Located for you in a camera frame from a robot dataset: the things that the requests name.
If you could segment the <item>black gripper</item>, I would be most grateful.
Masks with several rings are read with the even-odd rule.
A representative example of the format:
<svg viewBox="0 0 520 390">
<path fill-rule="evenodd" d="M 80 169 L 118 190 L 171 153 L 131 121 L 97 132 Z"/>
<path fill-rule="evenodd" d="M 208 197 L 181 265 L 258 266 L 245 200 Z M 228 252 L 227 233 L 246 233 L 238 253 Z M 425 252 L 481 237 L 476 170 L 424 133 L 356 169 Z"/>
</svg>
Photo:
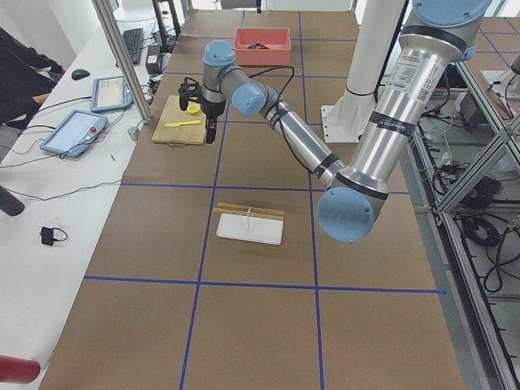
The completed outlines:
<svg viewBox="0 0 520 390">
<path fill-rule="evenodd" d="M 199 84 L 191 77 L 185 77 L 178 89 L 179 104 L 182 111 L 186 111 L 189 102 L 200 105 L 202 112 L 206 115 L 206 143 L 215 141 L 217 130 L 217 119 L 226 108 L 226 98 L 218 92 Z"/>
</svg>

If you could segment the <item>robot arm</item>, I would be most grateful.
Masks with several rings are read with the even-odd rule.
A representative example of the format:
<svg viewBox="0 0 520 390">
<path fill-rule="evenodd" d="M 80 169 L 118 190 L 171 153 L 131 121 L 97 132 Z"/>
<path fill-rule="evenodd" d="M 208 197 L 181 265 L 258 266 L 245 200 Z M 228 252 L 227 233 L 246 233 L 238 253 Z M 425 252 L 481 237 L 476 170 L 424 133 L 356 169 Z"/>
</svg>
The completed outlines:
<svg viewBox="0 0 520 390">
<path fill-rule="evenodd" d="M 349 162 L 310 129 L 278 90 L 256 82 L 239 67 L 224 41 L 204 52 L 201 81 L 180 85 L 180 108 L 190 102 L 206 115 L 209 137 L 226 105 L 243 116 L 262 115 L 295 159 L 326 185 L 318 224 L 332 239 L 354 242 L 368 235 L 388 198 L 388 177 L 446 67 L 468 59 L 486 1 L 416 1 L 399 39 L 401 54 Z"/>
</svg>

